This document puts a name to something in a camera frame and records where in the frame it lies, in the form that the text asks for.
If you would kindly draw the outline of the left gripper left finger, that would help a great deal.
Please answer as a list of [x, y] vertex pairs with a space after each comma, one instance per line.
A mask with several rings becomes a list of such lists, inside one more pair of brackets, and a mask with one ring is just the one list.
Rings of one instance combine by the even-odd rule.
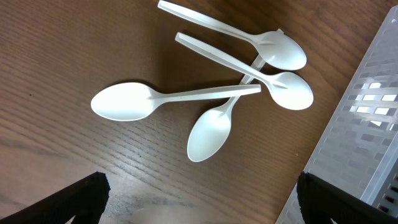
[[111, 190], [106, 174], [95, 172], [22, 209], [1, 223], [98, 223]]

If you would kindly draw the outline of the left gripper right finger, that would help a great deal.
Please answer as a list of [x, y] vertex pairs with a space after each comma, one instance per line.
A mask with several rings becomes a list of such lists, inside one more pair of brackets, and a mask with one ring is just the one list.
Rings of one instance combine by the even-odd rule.
[[306, 224], [397, 224], [397, 218], [308, 172], [298, 177], [296, 191]]

